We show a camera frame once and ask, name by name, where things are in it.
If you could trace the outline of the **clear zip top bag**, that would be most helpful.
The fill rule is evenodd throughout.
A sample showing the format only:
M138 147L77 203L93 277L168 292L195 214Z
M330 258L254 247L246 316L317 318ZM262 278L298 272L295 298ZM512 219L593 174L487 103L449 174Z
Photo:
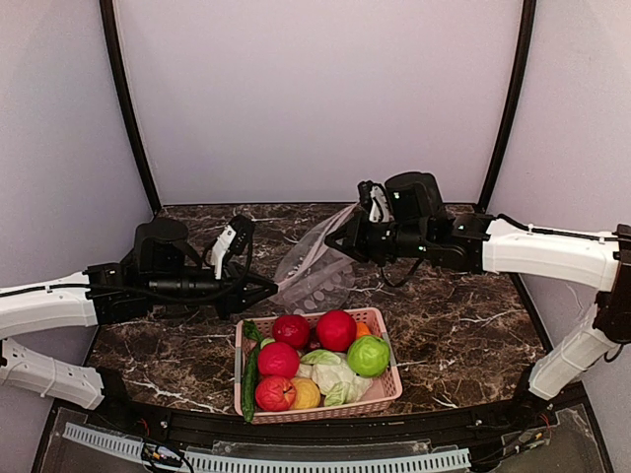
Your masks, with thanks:
M350 219L355 208L348 205L311 228L282 258L274 275L274 304L299 314L344 306L355 284L353 260L324 240Z

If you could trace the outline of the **red ball fruit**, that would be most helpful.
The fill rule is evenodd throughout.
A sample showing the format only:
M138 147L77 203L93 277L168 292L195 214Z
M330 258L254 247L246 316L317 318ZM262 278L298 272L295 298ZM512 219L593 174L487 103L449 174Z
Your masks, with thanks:
M324 349L345 352L356 339L357 323L348 312L331 310L319 318L315 329Z

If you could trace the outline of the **green apple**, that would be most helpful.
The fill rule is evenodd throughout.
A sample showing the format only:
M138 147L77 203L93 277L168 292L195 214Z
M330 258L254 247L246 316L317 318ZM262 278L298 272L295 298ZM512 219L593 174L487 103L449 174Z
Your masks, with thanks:
M365 335L358 338L347 351L350 369L362 377L379 377L388 367L390 346L384 339Z

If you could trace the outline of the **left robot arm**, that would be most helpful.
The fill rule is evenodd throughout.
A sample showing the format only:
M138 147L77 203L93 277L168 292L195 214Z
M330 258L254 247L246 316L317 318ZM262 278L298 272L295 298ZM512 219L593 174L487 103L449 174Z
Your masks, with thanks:
M16 336L63 327L117 325L158 305L212 306L220 318L278 292L251 269L252 220L237 215L202 252L187 226L156 218L137 227L119 262L93 265L47 282L1 292L1 382L87 410L129 401L120 374L71 365L26 348Z

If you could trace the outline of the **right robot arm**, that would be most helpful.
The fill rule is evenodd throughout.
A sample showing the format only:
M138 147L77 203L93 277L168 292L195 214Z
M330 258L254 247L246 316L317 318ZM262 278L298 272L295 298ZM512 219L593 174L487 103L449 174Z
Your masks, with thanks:
M561 345L535 363L526 396L548 401L609 351L630 342L630 229L567 231L522 224L505 214L449 214L436 178L409 171L358 185L359 204L325 238L358 262L399 258L457 272L523 274L596 290L595 307Z

